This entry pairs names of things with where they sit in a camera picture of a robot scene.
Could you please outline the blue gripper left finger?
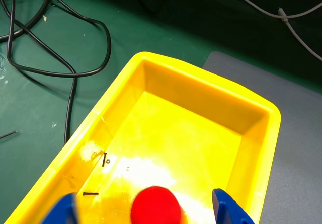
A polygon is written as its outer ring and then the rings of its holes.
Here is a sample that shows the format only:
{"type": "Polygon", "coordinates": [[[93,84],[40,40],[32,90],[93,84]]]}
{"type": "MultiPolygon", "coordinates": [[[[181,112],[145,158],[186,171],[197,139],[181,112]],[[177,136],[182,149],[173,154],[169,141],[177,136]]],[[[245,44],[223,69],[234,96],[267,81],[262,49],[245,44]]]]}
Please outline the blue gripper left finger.
{"type": "Polygon", "coordinates": [[[80,223],[75,193],[69,193],[51,208],[44,223],[80,223]]]}

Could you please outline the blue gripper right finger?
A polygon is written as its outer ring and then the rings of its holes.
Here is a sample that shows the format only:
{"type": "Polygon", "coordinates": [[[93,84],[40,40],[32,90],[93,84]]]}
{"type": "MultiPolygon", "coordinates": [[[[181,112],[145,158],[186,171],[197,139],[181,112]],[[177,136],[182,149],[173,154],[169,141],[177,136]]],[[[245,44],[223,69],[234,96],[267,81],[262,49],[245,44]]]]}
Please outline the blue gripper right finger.
{"type": "Polygon", "coordinates": [[[224,190],[212,191],[212,203],[217,224],[254,224],[250,216],[224,190]]]}

